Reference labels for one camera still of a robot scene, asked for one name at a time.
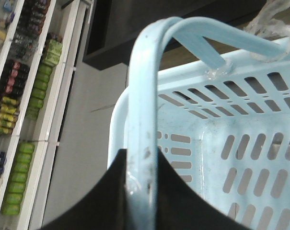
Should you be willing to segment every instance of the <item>store shelf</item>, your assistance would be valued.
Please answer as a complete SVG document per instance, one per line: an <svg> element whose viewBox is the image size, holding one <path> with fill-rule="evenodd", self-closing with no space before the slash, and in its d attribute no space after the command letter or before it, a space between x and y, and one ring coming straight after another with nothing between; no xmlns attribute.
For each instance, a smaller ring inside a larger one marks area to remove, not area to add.
<svg viewBox="0 0 290 230"><path fill-rule="evenodd" d="M6 19L8 13L4 12L2 7L4 5L5 0L0 0L0 18ZM8 52L11 47L12 39L14 37L16 27L18 24L18 20L20 17L21 9L23 7L24 0L17 0L15 3L15 17L13 22L8 27L7 33L6 33L6 39L4 41L2 49L0 49L0 77L2 74L2 70L5 64L5 60L7 58Z"/></svg>
<svg viewBox="0 0 290 230"><path fill-rule="evenodd" d="M17 144L18 144L18 137L6 137L0 138L0 151L6 152L6 164L4 165L4 173L2 177L2 186L0 187L0 208L1 203L3 201L4 192L6 189L6 184L10 175L11 167L13 158L16 152Z"/></svg>
<svg viewBox="0 0 290 230"><path fill-rule="evenodd" d="M82 24L85 16L85 10L86 5L80 4L67 56L63 80L58 94L58 103L54 112L54 118L52 121L52 126L49 134L49 145L47 148L45 162L41 172L35 203L32 210L32 217L29 225L29 230L36 230L41 228L42 226L46 207L47 194L49 191L52 167L54 162L54 156L58 145L58 136L64 116L72 74L74 71L74 63L77 55Z"/></svg>
<svg viewBox="0 0 290 230"><path fill-rule="evenodd" d="M28 173L27 186L23 194L23 201L21 203L21 209L19 215L6 216L0 214L0 227L7 227L11 230L27 230L31 210L35 200L37 186L40 178L40 172L43 167L45 153L48 143L46 141L33 142L35 144L35 150Z"/></svg>
<svg viewBox="0 0 290 230"><path fill-rule="evenodd" d="M54 116L55 107L58 101L59 89L61 87L64 69L66 66L66 60L68 56L68 51L70 48L72 32L74 24L77 17L77 12L79 8L80 0L75 0L68 7L61 10L60 8L55 8L54 13L55 24L53 28L50 28L50 32L57 32L63 37L63 49L59 64L53 68L48 90L46 92L46 97L44 99L44 107L40 110L37 121L31 121L26 118L23 122L20 137L27 140L45 140L48 141L51 124ZM61 17L61 24L56 28L57 22L59 21L59 15Z"/></svg>
<svg viewBox="0 0 290 230"><path fill-rule="evenodd" d="M55 5L56 5L56 0L52 0L51 4L49 6L48 12L46 14L46 19L45 19L42 33L39 36L37 51L34 53L33 58L31 60L29 60L27 63L30 66L30 72L29 72L28 79L26 81L26 85L24 88L23 96L22 96L22 99L20 102L20 106L19 106L20 113L18 116L18 121L16 123L16 127L14 128L13 133L12 133L13 136L19 136L21 128L23 126L25 111L26 111L26 108L28 107L30 94L31 94L31 91L33 88L33 84L34 84L35 76L37 73L39 61L40 61L40 58L41 58L42 53L43 53L43 49L44 49L44 45L45 45L45 41L46 41L46 36L47 36L48 30L49 30L49 26L51 23L51 19L52 19Z"/></svg>

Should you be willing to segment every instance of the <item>shopping basket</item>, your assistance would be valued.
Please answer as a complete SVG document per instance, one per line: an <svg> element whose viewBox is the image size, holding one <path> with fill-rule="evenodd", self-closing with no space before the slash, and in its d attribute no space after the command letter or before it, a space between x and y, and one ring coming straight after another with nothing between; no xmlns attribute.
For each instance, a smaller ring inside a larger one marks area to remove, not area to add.
<svg viewBox="0 0 290 230"><path fill-rule="evenodd" d="M158 71L175 38L201 61ZM204 37L240 50L219 55ZM213 19L172 17L134 45L129 87L111 120L108 165L128 149L127 199L137 229L154 229L157 146L184 181L252 229L290 230L290 53Z"/></svg>

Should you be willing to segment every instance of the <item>plastic bag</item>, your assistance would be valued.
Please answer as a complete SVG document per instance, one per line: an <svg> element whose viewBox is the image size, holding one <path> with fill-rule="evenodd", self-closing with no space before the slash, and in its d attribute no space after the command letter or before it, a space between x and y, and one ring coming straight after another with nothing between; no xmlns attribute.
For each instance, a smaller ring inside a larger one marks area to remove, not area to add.
<svg viewBox="0 0 290 230"><path fill-rule="evenodd" d="M290 0L267 0L260 13L245 27L245 31L262 38L274 36L289 37L288 47L283 54L274 58L267 58L262 55L252 53L254 59L263 62L278 61L290 53L290 25L286 25L281 20L273 19L275 14L290 7Z"/></svg>

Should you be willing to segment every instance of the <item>green can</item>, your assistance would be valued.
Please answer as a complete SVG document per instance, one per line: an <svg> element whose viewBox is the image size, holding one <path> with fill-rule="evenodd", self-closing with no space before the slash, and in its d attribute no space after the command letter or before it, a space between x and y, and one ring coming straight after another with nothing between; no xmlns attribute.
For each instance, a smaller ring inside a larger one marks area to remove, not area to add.
<svg viewBox="0 0 290 230"><path fill-rule="evenodd" d="M1 208L1 213L3 215L18 215L20 212L20 205L13 204L3 204Z"/></svg>
<svg viewBox="0 0 290 230"><path fill-rule="evenodd" d="M12 171L20 173L28 173L29 168L30 168L29 164L16 162L12 167Z"/></svg>
<svg viewBox="0 0 290 230"><path fill-rule="evenodd" d="M46 96L46 91L40 90L38 88L32 88L31 97L36 97L43 100L45 96Z"/></svg>
<svg viewBox="0 0 290 230"><path fill-rule="evenodd" d="M37 89L46 91L47 88L48 88L48 83L44 82L42 80L39 80L39 79L35 79L34 87L37 88Z"/></svg>
<svg viewBox="0 0 290 230"><path fill-rule="evenodd" d="M11 205L19 205L22 202L23 194L21 193L8 193L4 197L4 202Z"/></svg>
<svg viewBox="0 0 290 230"><path fill-rule="evenodd" d="M8 186L8 192L9 193L22 193L25 190L25 183L20 182L11 182Z"/></svg>
<svg viewBox="0 0 290 230"><path fill-rule="evenodd" d="M23 152L16 153L16 161L17 162L30 164L31 160L32 160L31 154L27 154L27 153L23 153Z"/></svg>
<svg viewBox="0 0 290 230"><path fill-rule="evenodd" d="M35 79L48 83L50 80L50 76L45 73L37 72Z"/></svg>
<svg viewBox="0 0 290 230"><path fill-rule="evenodd" d="M38 112L31 111L31 110L26 110L25 117L36 121L38 119Z"/></svg>
<svg viewBox="0 0 290 230"><path fill-rule="evenodd" d="M29 142L20 142L18 144L17 150L19 152L24 153L33 153L34 152L35 145Z"/></svg>
<svg viewBox="0 0 290 230"><path fill-rule="evenodd" d="M35 97L30 97L29 106L41 109L44 106L44 101Z"/></svg>
<svg viewBox="0 0 290 230"><path fill-rule="evenodd" d="M52 68L50 66L41 63L39 64L37 71L50 76L52 73Z"/></svg>
<svg viewBox="0 0 290 230"><path fill-rule="evenodd" d="M27 173L13 172L12 177L11 177L11 181L25 183L27 178L28 178Z"/></svg>

